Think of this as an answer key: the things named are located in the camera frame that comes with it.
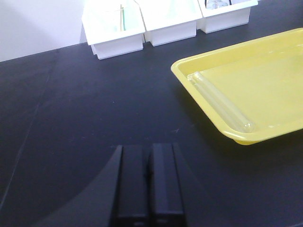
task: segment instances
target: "black plastic object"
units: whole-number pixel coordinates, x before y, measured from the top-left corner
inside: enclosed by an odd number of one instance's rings
[[[183,227],[184,212],[172,145],[154,144],[149,167],[153,226]]]
[[[73,200],[34,227],[108,227],[114,220],[122,146],[101,173]]]
[[[223,209],[213,200],[203,185],[196,179],[178,144],[173,144],[177,172],[188,227],[232,227]]]
[[[149,224],[146,165],[141,146],[124,146],[119,186],[117,227]]]

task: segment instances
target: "plastic tray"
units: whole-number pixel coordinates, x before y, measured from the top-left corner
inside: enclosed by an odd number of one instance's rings
[[[303,28],[181,59],[171,70],[239,144],[303,128]]]

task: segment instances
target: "white container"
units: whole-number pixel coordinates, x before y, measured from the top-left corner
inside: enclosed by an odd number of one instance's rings
[[[143,49],[145,32],[140,8],[133,0],[87,2],[82,23],[98,59]]]
[[[197,0],[136,0],[153,46],[196,36],[196,20],[202,18]]]
[[[198,1],[203,18],[197,21],[197,29],[205,33],[247,24],[250,19],[250,8],[258,4],[257,0],[232,0],[230,6],[206,9],[205,1]]]

